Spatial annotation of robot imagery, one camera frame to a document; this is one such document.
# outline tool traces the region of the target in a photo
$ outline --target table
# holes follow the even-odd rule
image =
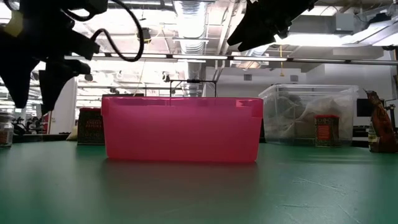
[[[398,156],[261,144],[257,164],[111,161],[104,147],[0,151],[0,223],[397,223]]]

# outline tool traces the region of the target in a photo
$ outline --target ceiling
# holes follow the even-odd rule
[[[178,17],[172,10],[170,0],[165,1],[166,9],[156,10],[156,6],[149,6],[148,3],[157,3],[159,1],[125,1],[132,8],[133,13],[141,20],[141,26],[149,28],[151,34],[150,44],[145,45],[144,53],[147,54],[180,54],[180,42],[174,38],[178,37]],[[303,15],[311,16],[332,16],[336,10],[345,13],[365,12],[377,7],[389,6],[391,1],[379,0],[323,0],[317,2],[315,8]],[[206,12],[206,35],[208,42],[205,45],[205,54],[230,55],[237,52],[237,46],[228,46],[226,39],[232,34],[236,26],[243,18],[246,5],[244,3],[234,3],[232,0],[218,0],[208,4]],[[75,13],[84,16],[84,11],[76,11]],[[11,17],[11,12],[0,2],[0,22],[6,21]],[[129,14],[124,9],[117,8],[114,4],[109,5],[108,11],[95,16],[87,22],[77,22],[74,29],[88,37],[100,29],[105,28],[111,33],[111,36],[121,50],[125,53],[137,52],[139,41],[136,37],[137,29]],[[101,46],[102,52],[114,52],[108,40],[104,35],[97,38],[97,43]],[[266,54],[275,57],[311,57],[311,58],[369,58],[375,59],[382,55],[380,47],[356,47],[356,48],[340,48],[337,51],[333,47],[306,47],[294,45],[270,46]],[[98,99],[102,94],[109,93],[109,88],[85,88],[90,86],[116,86],[121,93],[134,93],[134,87],[159,87],[167,88],[169,83],[162,80],[163,75],[170,75],[171,79],[186,78],[186,62],[150,62],[139,61],[135,63],[123,61],[99,60],[90,61],[92,69],[93,81],[88,82],[84,76],[78,77],[78,103],[82,106],[99,106]],[[36,70],[44,69],[41,63]],[[208,62],[208,67],[214,67],[214,62]],[[280,62],[270,62],[268,69],[280,68]],[[311,66],[302,63],[284,63],[284,68],[299,68],[302,72],[306,72]],[[219,80],[229,82],[233,77],[228,78],[228,72],[223,72]],[[39,93],[39,88],[32,88],[32,91]],[[168,90],[147,90],[147,95],[168,95]],[[183,90],[177,90],[176,95],[183,95]]]

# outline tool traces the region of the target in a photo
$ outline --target plastic bin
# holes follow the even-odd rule
[[[140,161],[254,162],[258,98],[105,96],[106,153]]]
[[[264,100],[264,135],[267,142],[315,145],[316,115],[340,118],[340,144],[353,139],[354,102],[358,86],[274,85],[259,97]]]

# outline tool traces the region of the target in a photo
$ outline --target air duct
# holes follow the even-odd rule
[[[200,1],[174,1],[175,12],[178,15],[178,35],[181,38],[202,39],[206,33],[207,2]],[[205,53],[205,43],[200,40],[184,40],[180,42],[183,54],[200,55]],[[206,78],[201,72],[201,63],[188,62],[186,77],[188,79]],[[188,87],[189,96],[201,96],[203,85]]]

